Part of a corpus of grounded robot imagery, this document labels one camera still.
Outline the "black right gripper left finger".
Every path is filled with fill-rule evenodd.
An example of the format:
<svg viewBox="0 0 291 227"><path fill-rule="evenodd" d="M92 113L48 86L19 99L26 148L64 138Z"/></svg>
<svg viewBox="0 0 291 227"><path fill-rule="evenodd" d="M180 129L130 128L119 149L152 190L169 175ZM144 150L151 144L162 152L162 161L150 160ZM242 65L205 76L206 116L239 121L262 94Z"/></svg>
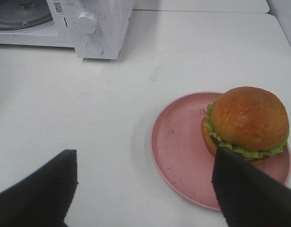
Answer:
<svg viewBox="0 0 291 227"><path fill-rule="evenodd" d="M77 152L64 150L0 192L0 227L66 226L77 186Z"/></svg>

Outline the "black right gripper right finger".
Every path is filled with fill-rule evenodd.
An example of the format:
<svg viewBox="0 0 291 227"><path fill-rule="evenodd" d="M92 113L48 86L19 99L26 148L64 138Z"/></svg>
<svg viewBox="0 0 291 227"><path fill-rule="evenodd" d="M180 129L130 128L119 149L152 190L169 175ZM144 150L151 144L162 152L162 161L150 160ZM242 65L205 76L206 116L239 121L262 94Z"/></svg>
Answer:
<svg viewBox="0 0 291 227"><path fill-rule="evenodd" d="M212 185L229 227L291 227L291 189L218 147Z"/></svg>

